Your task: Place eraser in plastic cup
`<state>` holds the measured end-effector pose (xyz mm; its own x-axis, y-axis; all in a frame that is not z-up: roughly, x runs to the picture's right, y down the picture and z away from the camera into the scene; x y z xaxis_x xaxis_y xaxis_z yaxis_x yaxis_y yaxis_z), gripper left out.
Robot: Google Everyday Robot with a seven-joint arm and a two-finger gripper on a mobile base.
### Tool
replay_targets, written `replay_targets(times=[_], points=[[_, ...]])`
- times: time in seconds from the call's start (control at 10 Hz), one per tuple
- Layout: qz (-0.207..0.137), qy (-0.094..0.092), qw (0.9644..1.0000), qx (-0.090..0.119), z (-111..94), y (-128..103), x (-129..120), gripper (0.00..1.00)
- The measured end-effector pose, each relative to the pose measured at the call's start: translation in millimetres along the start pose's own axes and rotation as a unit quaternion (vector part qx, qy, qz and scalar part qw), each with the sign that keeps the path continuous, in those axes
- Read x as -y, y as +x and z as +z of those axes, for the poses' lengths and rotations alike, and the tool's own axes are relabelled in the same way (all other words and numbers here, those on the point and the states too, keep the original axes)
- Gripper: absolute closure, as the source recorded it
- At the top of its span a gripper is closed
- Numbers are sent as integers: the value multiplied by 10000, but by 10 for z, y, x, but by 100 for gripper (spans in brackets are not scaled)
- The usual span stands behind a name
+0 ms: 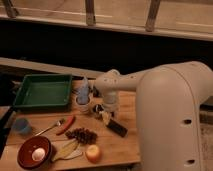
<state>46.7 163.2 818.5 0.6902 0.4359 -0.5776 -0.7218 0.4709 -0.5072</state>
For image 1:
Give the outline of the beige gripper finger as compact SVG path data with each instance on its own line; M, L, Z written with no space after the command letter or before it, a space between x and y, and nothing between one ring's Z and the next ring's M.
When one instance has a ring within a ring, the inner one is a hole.
M103 120L104 124L105 124L105 125L108 125L109 122L110 122L111 114L108 113L108 112L103 111L103 112L101 113L101 115L102 115L102 120Z

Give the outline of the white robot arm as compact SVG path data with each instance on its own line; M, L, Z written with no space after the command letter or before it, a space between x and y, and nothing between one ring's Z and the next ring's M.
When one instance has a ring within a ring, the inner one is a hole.
M110 70L94 86L113 108L117 91L136 93L142 171L204 171L200 105L213 96L213 70L192 61L122 75Z

